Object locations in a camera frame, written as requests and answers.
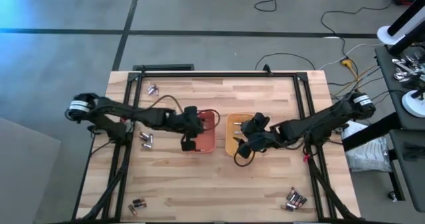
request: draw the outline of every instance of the wooden table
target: wooden table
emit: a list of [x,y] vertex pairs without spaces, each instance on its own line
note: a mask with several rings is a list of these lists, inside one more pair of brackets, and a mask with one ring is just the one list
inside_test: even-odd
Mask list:
[[[316,112],[332,105],[325,73],[307,73]],[[128,72],[112,72],[105,96],[122,102],[127,77]],[[270,149],[264,154],[258,153],[245,168],[236,166],[224,150],[229,114],[262,112],[271,117],[270,125],[299,118],[290,78],[144,78],[139,107],[157,100],[158,97],[147,95],[147,87],[151,84],[159,87],[159,96],[171,94],[182,107],[195,105],[198,109],[214,108],[220,112],[222,121],[216,127],[217,149],[211,154],[185,153],[180,149],[181,135],[150,130],[136,123],[121,221],[317,220],[308,166],[303,162],[301,150]],[[171,99],[164,99],[157,107],[177,109]],[[137,135],[142,130],[155,137],[151,151],[141,147]],[[340,142],[339,136],[331,139]],[[107,136],[98,135],[93,148],[105,142]],[[105,190],[113,149],[111,144],[91,157],[77,217],[84,216]],[[323,149],[332,188],[351,212],[359,216],[343,147],[328,143]],[[293,186],[308,201],[300,210],[291,213],[281,210],[280,205],[286,203],[286,195]],[[145,198],[147,208],[138,209],[138,215],[133,216],[127,206],[140,197]],[[321,199],[324,214],[328,215],[322,189]],[[113,195],[111,216],[115,202],[116,195]]]

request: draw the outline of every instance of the black table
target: black table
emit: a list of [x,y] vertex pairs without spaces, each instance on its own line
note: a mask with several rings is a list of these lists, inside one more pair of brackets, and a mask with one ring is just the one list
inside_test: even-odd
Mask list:
[[390,150],[391,161],[398,160],[400,164],[414,208],[419,212],[425,212],[425,159],[410,161],[403,156],[407,144],[425,147],[425,133],[391,130],[390,137],[392,142],[397,144]]
[[[370,125],[364,130],[361,130],[360,132],[357,132],[349,136],[348,138],[345,138],[343,140],[345,151],[349,151],[371,140],[374,140],[375,138],[379,138],[389,133],[391,130],[395,131],[395,130],[403,129],[406,131],[419,131],[419,132],[425,131],[425,118],[417,118],[409,114],[402,105],[401,99],[404,93],[410,90],[403,88],[401,86],[401,83],[394,78],[394,73],[397,66],[393,64],[391,60],[396,57],[390,55],[386,47],[376,48],[375,52],[377,54],[376,58],[377,58],[378,65],[381,68],[381,72],[384,76],[384,80],[386,82],[388,90],[390,91],[390,97],[391,97],[392,103],[394,104],[395,112],[392,114],[389,114],[388,116],[384,117],[378,122],[375,122],[374,124]],[[402,142],[400,142],[401,140],[402,139],[400,138],[392,139],[392,142],[394,145],[394,149],[390,150],[390,154],[392,154],[390,155],[392,160],[397,159],[395,157],[398,156],[398,151],[401,150],[400,148],[402,146]],[[393,172],[390,172],[389,174],[390,174],[392,186],[394,188],[394,192],[398,200],[404,201],[405,198],[404,198],[400,183],[398,181],[397,173],[394,169],[394,166],[392,166],[392,170]],[[402,170],[405,176],[417,175],[416,169],[404,168]],[[412,199],[414,199],[413,196],[416,194],[412,192],[410,192],[410,194],[412,196]]]

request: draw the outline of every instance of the concrete floor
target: concrete floor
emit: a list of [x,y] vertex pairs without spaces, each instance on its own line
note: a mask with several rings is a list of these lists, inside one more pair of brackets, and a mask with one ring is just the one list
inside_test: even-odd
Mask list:
[[[279,31],[328,33],[320,16],[328,10],[356,11],[385,7],[389,0],[277,0],[278,11],[262,13],[252,6],[262,0],[139,0],[131,29],[182,31]],[[0,28],[116,29],[126,23],[131,0],[0,0]],[[375,33],[391,24],[405,7],[330,14],[326,24],[338,33]],[[62,142],[37,223],[68,220],[76,201],[88,157],[86,125],[63,116],[75,94],[103,94],[121,35],[55,35],[0,33],[0,117]],[[347,39],[346,51],[376,39]],[[342,57],[341,40],[261,37],[128,37],[119,70],[137,64],[193,63],[196,70],[252,70],[261,56],[285,52],[304,56],[318,68]],[[362,72],[375,64],[373,47],[350,54]],[[304,60],[291,56],[267,58],[273,69],[308,70]],[[328,66],[329,82],[352,80],[351,73]],[[382,76],[374,73],[368,80]],[[331,86],[332,93],[339,89]],[[364,87],[369,96],[386,90],[383,80]],[[390,98],[377,106],[371,122],[393,112]],[[354,173],[353,183],[362,216],[373,221],[423,223],[410,201],[391,203],[386,173]]]

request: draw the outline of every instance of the yellow cable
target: yellow cable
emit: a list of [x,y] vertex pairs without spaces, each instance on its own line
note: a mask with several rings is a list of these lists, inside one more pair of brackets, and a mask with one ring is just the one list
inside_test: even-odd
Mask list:
[[358,82],[357,80],[359,78],[361,78],[363,75],[366,74],[367,71],[371,70],[372,68],[376,67],[376,65],[372,65],[370,66],[367,70],[363,71],[355,80],[351,81],[349,84],[345,85],[343,89],[341,89],[338,93],[334,94],[334,96],[337,96],[339,93],[341,93],[342,91],[344,91],[345,89],[347,89],[348,87],[350,87],[350,85],[352,85],[354,82]]

